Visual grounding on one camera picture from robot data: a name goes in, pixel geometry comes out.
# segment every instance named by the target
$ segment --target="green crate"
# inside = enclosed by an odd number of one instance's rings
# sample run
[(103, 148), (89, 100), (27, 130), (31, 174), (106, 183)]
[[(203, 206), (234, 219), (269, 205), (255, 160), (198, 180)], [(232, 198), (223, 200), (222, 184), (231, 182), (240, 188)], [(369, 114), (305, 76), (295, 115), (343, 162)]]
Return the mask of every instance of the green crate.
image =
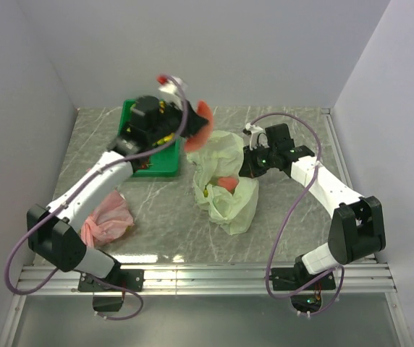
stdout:
[[(131, 107), (134, 103), (134, 100), (126, 100), (123, 103), (119, 134), (125, 122), (131, 118)], [(178, 174), (178, 167), (179, 140), (165, 150), (152, 155), (149, 159), (149, 167), (136, 171), (133, 177), (174, 177)]]

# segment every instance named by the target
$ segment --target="gray marble table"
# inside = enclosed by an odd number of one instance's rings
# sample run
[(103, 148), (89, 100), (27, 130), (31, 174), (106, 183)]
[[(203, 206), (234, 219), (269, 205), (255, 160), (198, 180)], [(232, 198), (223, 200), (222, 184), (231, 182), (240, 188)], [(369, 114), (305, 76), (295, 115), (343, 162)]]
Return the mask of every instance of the gray marble table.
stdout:
[[(306, 120), (323, 144), (323, 164), (339, 177), (336, 159), (320, 108), (213, 107), (215, 127), (237, 134), (247, 121), (272, 111), (286, 111)], [(117, 133), (122, 108), (81, 108), (56, 186), (55, 197), (65, 193), (93, 166)], [(299, 123), (282, 116), (260, 122), (262, 127), (287, 122), (296, 145), (315, 150), (311, 134)], [(208, 221), (208, 214), (195, 206), (194, 168), (181, 155), (179, 176), (173, 179), (131, 178), (117, 189), (125, 196), (135, 226), (103, 250), (121, 262), (264, 262), (284, 214), (302, 187), (283, 173), (269, 171), (259, 180), (255, 217), (247, 233), (226, 234)], [(275, 260), (293, 261), (326, 241), (330, 226), (327, 212), (308, 195), (295, 210)], [(36, 264), (44, 261), (35, 260)]]

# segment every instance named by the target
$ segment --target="crumpled bag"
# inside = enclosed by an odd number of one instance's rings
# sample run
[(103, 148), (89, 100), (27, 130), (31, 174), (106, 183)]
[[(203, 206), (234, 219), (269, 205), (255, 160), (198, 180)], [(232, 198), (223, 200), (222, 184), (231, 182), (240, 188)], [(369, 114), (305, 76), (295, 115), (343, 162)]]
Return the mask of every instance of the crumpled bag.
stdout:
[(100, 247), (118, 239), (133, 225), (127, 201), (114, 190), (86, 218), (80, 237), (87, 246)]
[[(187, 154), (188, 162), (195, 164), (195, 203), (207, 210), (209, 220), (219, 224), (229, 235), (245, 233), (257, 208), (257, 179), (239, 177), (244, 161), (243, 146), (238, 135), (216, 130), (200, 150)], [(239, 180), (233, 193), (215, 184), (221, 177)]]

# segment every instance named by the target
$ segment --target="cable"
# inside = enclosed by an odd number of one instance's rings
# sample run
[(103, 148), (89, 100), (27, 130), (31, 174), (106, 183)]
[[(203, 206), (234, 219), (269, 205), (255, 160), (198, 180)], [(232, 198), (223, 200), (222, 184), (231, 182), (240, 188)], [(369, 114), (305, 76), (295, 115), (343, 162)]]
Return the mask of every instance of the cable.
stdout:
[[(316, 162), (319, 163), (319, 161), (321, 160), (321, 141), (320, 141), (318, 135), (316, 134), (315, 130), (313, 130), (313, 128), (310, 126), (310, 124), (308, 124), (303, 119), (300, 119), (299, 117), (294, 116), (293, 114), (290, 114), (290, 113), (286, 113), (286, 112), (271, 112), (271, 113), (265, 113), (265, 114), (263, 114), (263, 115), (255, 118), (253, 121), (251, 121), (250, 124), (251, 125), (254, 125), (256, 122), (260, 121), (263, 118), (269, 117), (269, 116), (286, 116), (286, 117), (290, 117), (290, 118), (294, 119), (295, 121), (298, 121), (299, 123), (303, 124), (311, 132), (311, 134), (315, 138), (315, 141), (316, 141), (316, 149), (317, 149)], [(284, 231), (284, 228), (287, 225), (287, 222), (289, 221), (289, 218), (290, 218), (291, 214), (294, 212), (294, 210), (297, 207), (297, 205), (299, 205), (299, 202), (303, 199), (303, 197), (308, 193), (308, 191), (310, 191), (310, 188), (313, 186), (313, 184), (315, 183), (316, 179), (318, 178), (318, 171), (319, 171), (319, 166), (318, 165), (315, 165), (315, 171), (313, 172), (313, 177), (311, 178), (311, 180), (308, 183), (308, 185), (304, 188), (304, 190), (294, 200), (294, 202), (292, 203), (292, 206), (290, 207), (290, 209), (287, 211), (286, 216), (284, 217), (284, 220), (282, 221), (282, 224), (279, 227), (278, 234), (276, 235), (276, 238), (274, 240), (273, 246), (271, 247), (270, 255), (269, 255), (268, 261), (266, 262), (265, 287), (266, 287), (266, 291), (268, 292), (269, 296), (271, 296), (273, 299), (288, 299), (291, 296), (294, 296), (296, 294), (299, 294), (307, 286), (309, 286), (311, 284), (314, 284), (318, 280), (322, 279), (324, 276), (326, 276), (329, 273), (331, 273), (332, 271), (335, 271), (336, 270), (335, 267), (333, 267), (332, 269), (326, 270), (325, 272), (323, 272), (320, 275), (316, 276), (313, 280), (309, 281), (308, 283), (304, 284), (303, 286), (301, 286), (300, 288), (298, 288), (297, 290), (295, 290), (295, 291), (293, 291), (292, 293), (289, 293), (289, 294), (276, 295), (275, 293), (273, 293), (271, 291), (271, 288), (270, 288), (269, 278), (270, 278), (270, 272), (271, 272), (271, 263), (273, 262), (274, 254), (276, 253), (276, 248), (278, 247), (278, 243), (279, 243), (279, 240), (281, 239), (281, 235), (282, 235), (282, 233)], [(344, 281), (345, 269), (342, 266), (341, 266), (341, 271), (342, 272), (341, 272), (341, 278), (340, 278), (340, 282), (339, 282), (339, 287), (337, 288), (336, 293), (333, 296), (332, 300), (323, 309), (320, 309), (319, 311), (314, 312), (314, 313), (312, 313), (310, 315), (315, 315), (315, 314), (318, 314), (318, 313), (321, 313), (321, 312), (326, 311), (336, 301), (336, 298), (339, 295), (340, 290), (342, 289), (342, 283)]]
[[(176, 81), (175, 78), (173, 78), (172, 76), (169, 75), (162, 75), (162, 77), (167, 78), (169, 81), (171, 81), (178, 89), (178, 93), (181, 96), (182, 99), (182, 119), (181, 119), (181, 123), (179, 124), (179, 127), (177, 129), (177, 131), (174, 133), (173, 138), (164, 143), (163, 145), (156, 147), (152, 150), (148, 150), (146, 152), (143, 153), (138, 153), (138, 154), (133, 154), (133, 155), (128, 155), (122, 159), (118, 159), (115, 160), (111, 163), (106, 164), (105, 166), (101, 167), (100, 171), (94, 171), (86, 180), (83, 181), (83, 183), (73, 192), (71, 193), (71, 195), (65, 200), (64, 205), (59, 206), (57, 209), (55, 209), (54, 211), (52, 211), (48, 216), (46, 216), (44, 219), (40, 220), (37, 224), (35, 224), (23, 237), (20, 238), (20, 240), (14, 245), (14, 247), (12, 248), (12, 251), (9, 253), (8, 257), (7, 257), (7, 261), (6, 261), (6, 265), (4, 266), (4, 283), (6, 284), (6, 287), (13, 293), (16, 295), (28, 295), (28, 294), (32, 294), (35, 293), (36, 291), (38, 291), (39, 289), (41, 289), (45, 284), (48, 283), (48, 281), (54, 276), (54, 274), (58, 271), (58, 269), (54, 269), (49, 275), (48, 277), (46, 277), (40, 284), (38, 284), (38, 286), (36, 286), (33, 289), (29, 289), (27, 291), (21, 291), (17, 288), (15, 288), (12, 283), (11, 280), (9, 278), (9, 270), (11, 268), (11, 264), (12, 264), (12, 260), (14, 259), (14, 256), (16, 255), (17, 251), (19, 250), (19, 248), (22, 246), (22, 244), (27, 241), (27, 239), (33, 235), (35, 232), (38, 231), (39, 228), (41, 228), (42, 226), (44, 226), (49, 220), (51, 220), (52, 218), (54, 218), (56, 215), (58, 215), (61, 211), (63, 211), (64, 207), (68, 204), (70, 204), (73, 199), (75, 199), (79, 193), (81, 193), (82, 190), (84, 190), (84, 188), (89, 185), (89, 183), (94, 180), (94, 178), (96, 178), (97, 176), (99, 176), (101, 174), (102, 171), (105, 171), (109, 168), (111, 168), (112, 166), (115, 166), (117, 164), (120, 163), (124, 163), (124, 162), (128, 162), (134, 159), (139, 159), (139, 158), (145, 158), (145, 157), (149, 157), (151, 155), (154, 155), (162, 150), (164, 150), (165, 148), (171, 146), (177, 139), (178, 137), (180, 137), (181, 133), (183, 133), (183, 131), (185, 130), (186, 127), (186, 123), (187, 123), (187, 99), (186, 99), (186, 95), (185, 92), (183, 91), (183, 89), (181, 88), (181, 86), (179, 85), (179, 83)], [(99, 280), (97, 278), (95, 278), (97, 280), (98, 283), (104, 283), (102, 280)], [(118, 291), (126, 291), (127, 293), (130, 293), (134, 296), (136, 296), (139, 300), (140, 300), (140, 307), (138, 308), (138, 310), (134, 313), (131, 314), (130, 316), (127, 317), (122, 317), (122, 318), (114, 318), (112, 320), (123, 320), (123, 319), (129, 319), (134, 317), (135, 315), (137, 315), (141, 309), (143, 308), (143, 299), (141, 298), (141, 296), (139, 296), (138, 294), (136, 294), (135, 292), (131, 291), (130, 289), (127, 288), (123, 288), (123, 287), (119, 287), (119, 286), (113, 286), (111, 284), (105, 283), (107, 286), (109, 286), (110, 288), (116, 289)]]

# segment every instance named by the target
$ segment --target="white wall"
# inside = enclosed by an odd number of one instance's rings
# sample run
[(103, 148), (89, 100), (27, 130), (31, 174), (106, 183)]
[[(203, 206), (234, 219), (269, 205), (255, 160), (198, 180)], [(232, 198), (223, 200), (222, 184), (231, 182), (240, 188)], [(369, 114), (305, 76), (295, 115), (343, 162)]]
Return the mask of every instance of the white wall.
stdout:
[(76, 106), (153, 93), (333, 106), (389, 0), (18, 0)]
[(390, 2), (334, 120), (355, 188), (383, 203), (384, 258), (414, 338), (414, 1)]
[[(26, 232), (25, 214), (51, 199), (75, 109), (14, 0), (0, 0), (0, 332), (12, 295), (3, 266)], [(17, 280), (23, 249), (14, 262)]]

